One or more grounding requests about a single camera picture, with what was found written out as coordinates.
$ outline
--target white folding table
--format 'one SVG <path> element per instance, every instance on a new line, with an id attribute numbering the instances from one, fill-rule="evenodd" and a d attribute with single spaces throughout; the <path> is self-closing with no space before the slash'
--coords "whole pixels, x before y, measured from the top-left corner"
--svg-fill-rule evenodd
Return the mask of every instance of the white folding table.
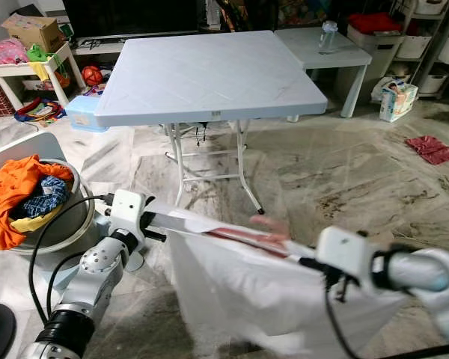
<path id="1" fill-rule="evenodd" d="M 336 33 L 333 40 L 334 51 L 328 54 L 320 53 L 321 28 L 287 28 L 277 30 L 276 35 L 298 58 L 304 71 L 331 67 L 359 67 L 341 111 L 342 117 L 352 117 L 367 65 L 371 63 L 373 57 L 339 33 Z"/>
<path id="2" fill-rule="evenodd" d="M 320 114 L 327 99 L 271 32 L 128 40 L 95 111 L 99 126 L 164 124 L 184 182 L 239 178 L 263 209 L 243 170 L 249 119 Z M 179 123 L 236 121 L 238 173 L 185 178 Z M 234 151 L 203 153 L 215 155 Z"/>

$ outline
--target small white stool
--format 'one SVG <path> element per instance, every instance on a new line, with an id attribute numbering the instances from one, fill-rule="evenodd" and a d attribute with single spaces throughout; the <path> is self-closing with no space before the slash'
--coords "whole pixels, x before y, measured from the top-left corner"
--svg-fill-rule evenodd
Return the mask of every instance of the small white stool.
<path id="1" fill-rule="evenodd" d="M 75 59 L 73 58 L 72 52 L 70 50 L 70 46 L 68 43 L 65 43 L 58 51 L 55 53 L 61 62 L 64 62 L 68 59 L 70 65 L 72 67 L 73 75 L 75 76 L 76 83 L 80 88 L 85 87 L 85 82 L 82 79 L 82 74 L 78 66 L 76 65 Z M 48 61 L 43 62 L 43 66 L 45 67 L 48 76 L 50 77 L 50 81 L 52 82 L 53 89 L 57 94 L 58 101 L 62 107 L 68 105 L 68 98 L 63 91 L 63 88 L 60 86 L 60 82 L 55 76 L 55 71 L 58 68 L 57 61 L 54 58 L 50 58 Z M 22 102 L 13 92 L 10 85 L 5 81 L 4 77 L 11 76 L 27 76 L 27 75 L 35 75 L 35 71 L 27 64 L 0 64 L 0 86 L 7 95 L 10 100 L 12 106 L 15 110 L 19 110 L 23 107 Z"/>

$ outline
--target toy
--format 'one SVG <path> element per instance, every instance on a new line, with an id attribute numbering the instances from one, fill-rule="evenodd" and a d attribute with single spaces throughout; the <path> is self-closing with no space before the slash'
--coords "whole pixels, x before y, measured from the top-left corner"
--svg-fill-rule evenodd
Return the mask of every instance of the toy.
<path id="1" fill-rule="evenodd" d="M 99 85 L 103 81 L 102 73 L 96 66 L 83 67 L 82 77 L 88 86 Z"/>

